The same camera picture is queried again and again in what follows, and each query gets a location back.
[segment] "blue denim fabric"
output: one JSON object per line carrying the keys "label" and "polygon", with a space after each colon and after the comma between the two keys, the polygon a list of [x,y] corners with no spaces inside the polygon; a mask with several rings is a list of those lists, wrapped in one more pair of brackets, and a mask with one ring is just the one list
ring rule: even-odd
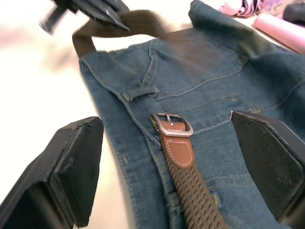
{"label": "blue denim fabric", "polygon": [[262,113],[305,140],[305,56],[198,0],[189,16],[194,28],[172,34],[182,42],[154,39],[80,60],[129,186],[136,227],[186,228],[149,119],[168,112],[193,126],[197,166],[231,228],[288,228],[276,222],[251,179],[229,116],[231,110]]}

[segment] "white surface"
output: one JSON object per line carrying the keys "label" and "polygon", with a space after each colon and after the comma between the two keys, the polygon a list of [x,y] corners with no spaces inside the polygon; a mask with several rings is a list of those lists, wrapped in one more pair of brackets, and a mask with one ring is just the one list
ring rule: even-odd
{"label": "white surface", "polygon": [[[191,0],[125,0],[131,10],[150,9],[178,30],[190,25]],[[211,2],[218,8],[224,1]],[[72,32],[87,21],[67,13],[53,37],[38,26],[52,6],[48,0],[0,0],[0,202],[25,167],[44,150],[55,131],[97,115],[80,77]],[[250,25],[253,18],[242,20]],[[98,39],[100,50],[126,48],[149,40],[145,35]],[[133,228],[128,192],[107,138],[102,146],[100,179],[88,228]]]}

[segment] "brown woven belt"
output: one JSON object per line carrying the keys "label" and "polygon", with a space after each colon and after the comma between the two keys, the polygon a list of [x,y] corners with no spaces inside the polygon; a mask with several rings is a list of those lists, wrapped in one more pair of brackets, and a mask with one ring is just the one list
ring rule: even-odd
{"label": "brown woven belt", "polygon": [[[130,31],[120,31],[107,24],[89,20],[72,37],[77,55],[81,58],[96,51],[92,37],[127,37],[147,34],[163,38],[167,32],[156,15],[148,10],[120,14]],[[159,116],[167,116],[162,121]],[[183,122],[172,122],[171,117]],[[177,115],[154,114],[154,123],[160,133],[167,166],[184,208],[189,229],[226,229],[227,226],[195,163],[189,123]]]}

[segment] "belt buckle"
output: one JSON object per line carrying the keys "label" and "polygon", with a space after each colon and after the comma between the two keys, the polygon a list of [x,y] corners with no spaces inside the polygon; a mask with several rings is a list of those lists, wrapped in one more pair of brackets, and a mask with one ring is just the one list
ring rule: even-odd
{"label": "belt buckle", "polygon": [[[191,126],[191,124],[183,117],[179,116],[179,115],[176,115],[176,114],[168,114],[168,113],[153,113],[153,118],[154,120],[156,121],[157,125],[158,125],[158,128],[159,130],[165,134],[166,136],[175,136],[175,137],[190,137],[193,135],[194,133],[194,130]],[[159,116],[166,116],[167,117],[167,121],[171,123],[171,125],[173,126],[174,123],[171,121],[170,117],[174,117],[174,118],[179,118],[181,119],[185,126],[186,126],[186,129],[188,129],[187,131],[174,131],[174,130],[168,130],[167,128],[165,128],[160,119],[159,119]]]}

